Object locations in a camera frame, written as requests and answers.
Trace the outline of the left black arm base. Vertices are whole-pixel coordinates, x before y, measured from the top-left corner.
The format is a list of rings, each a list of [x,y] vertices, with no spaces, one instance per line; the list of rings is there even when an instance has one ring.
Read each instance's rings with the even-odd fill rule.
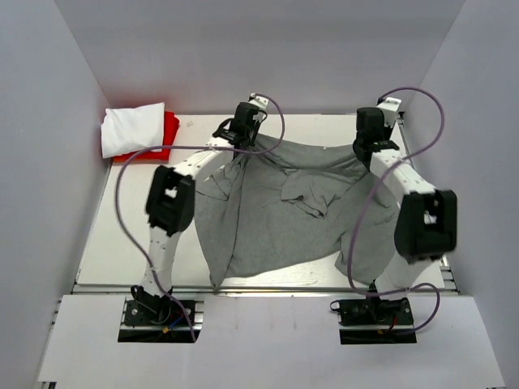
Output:
[[[123,306],[119,343],[192,344],[202,329],[202,302],[152,296],[142,286],[131,287]]]

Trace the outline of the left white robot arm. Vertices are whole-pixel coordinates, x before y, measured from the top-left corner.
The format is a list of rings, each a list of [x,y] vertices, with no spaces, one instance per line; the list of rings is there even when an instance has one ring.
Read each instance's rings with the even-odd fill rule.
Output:
[[[251,147],[267,117],[268,104],[265,97],[251,96],[238,105],[232,118],[218,126],[200,150],[172,167],[156,168],[145,204],[151,262],[135,288],[139,297],[151,296],[144,303],[143,312],[153,323],[163,323],[171,314],[171,303],[163,296],[172,290],[171,274],[179,238],[194,217],[196,180],[215,167],[226,152]]]

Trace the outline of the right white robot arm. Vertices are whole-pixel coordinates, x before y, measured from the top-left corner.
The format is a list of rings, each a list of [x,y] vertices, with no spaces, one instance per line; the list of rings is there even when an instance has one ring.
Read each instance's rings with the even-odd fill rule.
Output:
[[[367,202],[384,186],[400,205],[393,233],[395,254],[374,279],[367,316],[385,323],[396,312],[394,301],[406,297],[435,261],[457,246],[457,196],[440,190],[414,170],[391,140],[397,111],[383,102],[357,110],[354,154],[377,177]]]

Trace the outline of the grey t shirt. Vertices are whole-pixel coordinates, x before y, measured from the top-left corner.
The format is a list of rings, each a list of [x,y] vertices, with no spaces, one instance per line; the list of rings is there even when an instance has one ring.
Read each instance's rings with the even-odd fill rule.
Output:
[[[372,282],[394,254],[399,208],[349,145],[257,138],[196,183],[195,228],[213,286],[335,254],[336,268]]]

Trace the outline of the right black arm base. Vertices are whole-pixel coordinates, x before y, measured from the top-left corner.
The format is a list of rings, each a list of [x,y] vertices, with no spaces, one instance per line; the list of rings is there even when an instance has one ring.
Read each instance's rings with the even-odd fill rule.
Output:
[[[343,299],[329,305],[338,314],[341,345],[416,344],[414,316],[407,298]]]

